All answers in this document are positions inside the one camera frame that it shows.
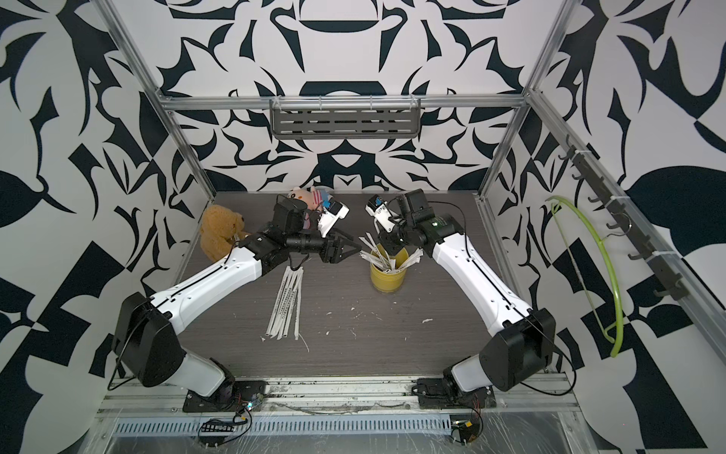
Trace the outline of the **white straw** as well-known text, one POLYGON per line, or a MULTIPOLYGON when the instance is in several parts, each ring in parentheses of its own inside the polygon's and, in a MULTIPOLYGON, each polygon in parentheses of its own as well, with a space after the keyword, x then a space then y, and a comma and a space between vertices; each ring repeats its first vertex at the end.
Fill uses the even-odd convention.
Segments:
POLYGON ((281 324, 281 327, 279 330, 279 336, 278 336, 279 339, 287 338, 287 335, 289 334, 290 318, 292 316, 294 302, 296 301, 298 277, 299 277, 299 273, 297 271, 291 272, 291 274, 289 276, 289 281, 287 281, 287 287, 285 288, 287 293, 285 294, 285 298, 283 300, 284 312, 283 312, 282 324, 281 324))
POLYGON ((290 272, 285 279, 285 287, 283 288, 281 302, 279 304, 277 319, 273 326, 273 336, 280 340, 283 337, 285 322, 287 321, 287 312, 289 312, 289 298, 294 287, 295 272, 290 272))
POLYGON ((302 304, 302 285, 304 280, 304 269, 298 268, 296 270, 296 281, 295 281, 295 323, 294 323, 294 339, 300 339, 300 319, 301 319, 301 304, 302 304))
POLYGON ((272 337, 276 337, 277 336, 278 323, 279 323, 279 320, 280 320, 280 312, 281 312, 281 304, 279 306, 279 311, 278 311, 278 314, 277 314, 278 315, 278 318, 277 318, 276 323, 275 323, 274 328, 273 328, 273 336, 272 337))
POLYGON ((285 337, 285 325, 287 324, 287 317, 289 317, 290 305, 293 299, 293 293, 295 288, 296 272, 291 272, 289 279, 287 280, 287 287, 283 295, 281 302, 280 320, 277 329, 277 339, 285 337))
POLYGON ((291 272, 289 281, 287 282, 287 315, 285 316, 284 330, 282 331, 285 338, 289 335, 289 327, 294 317, 296 304, 298 304, 300 300, 299 291, 303 279, 303 273, 303 269, 291 272))
POLYGON ((278 315, 277 314, 278 314, 278 311, 279 311, 279 306, 280 306, 280 304, 281 304, 281 302, 283 300, 284 290, 287 287, 287 280, 289 279, 289 274, 290 273, 291 272, 287 268, 285 268, 285 272, 283 274, 283 278, 282 278, 282 281, 281 281, 281 285, 280 285, 280 287, 278 289, 278 293, 277 293, 276 298, 275 298, 275 302, 274 302, 274 305, 273 305, 273 309, 272 309, 272 312, 270 314, 270 320, 268 321, 268 327, 267 327, 267 330, 266 330, 266 336, 268 336, 268 337, 272 337, 273 336, 273 328, 274 328, 274 325, 275 325, 276 320, 278 318, 278 315))

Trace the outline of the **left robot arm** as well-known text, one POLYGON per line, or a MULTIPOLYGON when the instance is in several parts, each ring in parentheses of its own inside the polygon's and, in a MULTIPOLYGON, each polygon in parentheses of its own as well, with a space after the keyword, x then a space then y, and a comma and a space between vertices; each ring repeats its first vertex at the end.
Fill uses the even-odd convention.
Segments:
POLYGON ((218 409, 231 408, 239 399, 232 373, 183 348, 180 334, 230 293, 287 263, 292 253, 331 264, 358 253, 353 237, 335 226, 348 213, 337 199, 313 211, 303 201, 278 197, 272 220, 236 240, 213 265, 165 291, 150 297, 137 292, 122 303, 112 341, 116 364, 146 388, 175 385, 218 409))

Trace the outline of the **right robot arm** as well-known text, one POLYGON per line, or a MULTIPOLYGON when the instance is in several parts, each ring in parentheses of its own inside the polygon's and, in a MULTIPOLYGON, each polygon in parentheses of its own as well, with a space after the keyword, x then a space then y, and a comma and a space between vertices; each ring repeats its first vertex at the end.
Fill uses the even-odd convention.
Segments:
POLYGON ((379 196, 367 213, 379 242, 390 255, 406 246, 422 250, 458 284, 490 335, 476 354, 444 370, 442 389, 427 397, 451 403, 482 389, 506 392, 550 365, 556 322, 546 309, 533 309, 493 271, 470 242, 463 217, 438 214, 421 190, 395 200, 395 209, 379 196))

